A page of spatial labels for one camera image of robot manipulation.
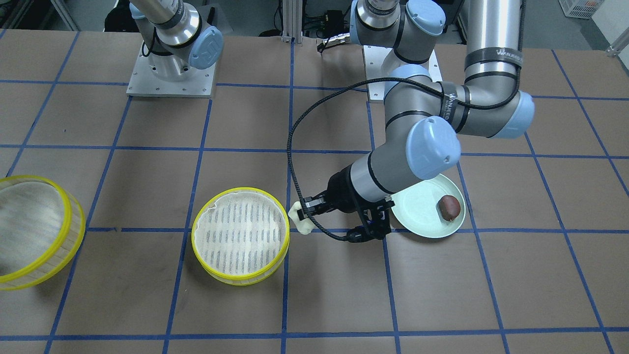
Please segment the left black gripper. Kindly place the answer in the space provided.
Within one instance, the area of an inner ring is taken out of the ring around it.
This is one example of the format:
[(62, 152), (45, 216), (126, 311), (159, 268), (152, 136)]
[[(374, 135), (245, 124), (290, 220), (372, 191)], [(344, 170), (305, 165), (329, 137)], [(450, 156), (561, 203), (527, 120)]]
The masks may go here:
[[(333, 200), (332, 193), (323, 191), (316, 196), (301, 199), (302, 209), (299, 210), (299, 219), (310, 219), (320, 231), (333, 239), (341, 241), (369, 241), (383, 240), (391, 233), (389, 210), (395, 206), (395, 202), (388, 197), (377, 202), (363, 200), (356, 193), (350, 193), (348, 198)], [(357, 213), (360, 225), (347, 231), (344, 236), (335, 235), (319, 222), (314, 220), (315, 215), (339, 210), (343, 213)]]

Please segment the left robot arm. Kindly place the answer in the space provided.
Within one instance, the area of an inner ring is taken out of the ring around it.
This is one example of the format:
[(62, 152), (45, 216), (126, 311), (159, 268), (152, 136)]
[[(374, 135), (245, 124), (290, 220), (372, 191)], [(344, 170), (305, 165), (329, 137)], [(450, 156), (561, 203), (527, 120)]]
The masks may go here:
[(289, 210), (297, 230), (319, 229), (333, 239), (360, 243), (390, 233), (391, 195), (436, 177), (460, 158), (458, 134), (514, 139), (530, 127), (532, 97), (520, 90), (524, 0), (472, 0), (462, 85), (434, 81), (427, 68), (445, 27), (433, 0), (355, 0), (350, 40), (391, 49), (400, 66), (371, 83), (385, 85), (386, 141), (330, 177), (327, 188)]

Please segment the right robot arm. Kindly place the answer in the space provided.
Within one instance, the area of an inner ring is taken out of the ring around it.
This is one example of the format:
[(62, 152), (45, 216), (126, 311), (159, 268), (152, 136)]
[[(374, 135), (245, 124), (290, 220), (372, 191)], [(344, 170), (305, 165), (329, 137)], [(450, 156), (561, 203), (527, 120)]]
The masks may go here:
[(225, 39), (213, 25), (215, 9), (203, 14), (182, 0), (131, 0), (129, 9), (143, 45), (134, 76), (174, 84), (210, 84)]

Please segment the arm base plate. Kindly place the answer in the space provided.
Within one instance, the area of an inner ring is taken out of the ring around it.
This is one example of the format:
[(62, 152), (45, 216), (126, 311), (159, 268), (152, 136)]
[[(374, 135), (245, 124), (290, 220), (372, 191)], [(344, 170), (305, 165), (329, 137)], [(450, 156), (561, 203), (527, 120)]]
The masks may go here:
[(211, 98), (217, 63), (207, 69), (189, 66), (176, 56), (158, 56), (140, 47), (126, 94), (135, 98)]
[(367, 79), (391, 78), (394, 74), (398, 78), (409, 78), (410, 74), (418, 72), (428, 74), (433, 82), (442, 81), (440, 66), (434, 50), (430, 54), (428, 61), (420, 64), (422, 69), (415, 66), (400, 69), (407, 63), (397, 58), (391, 48), (364, 46), (363, 57)]

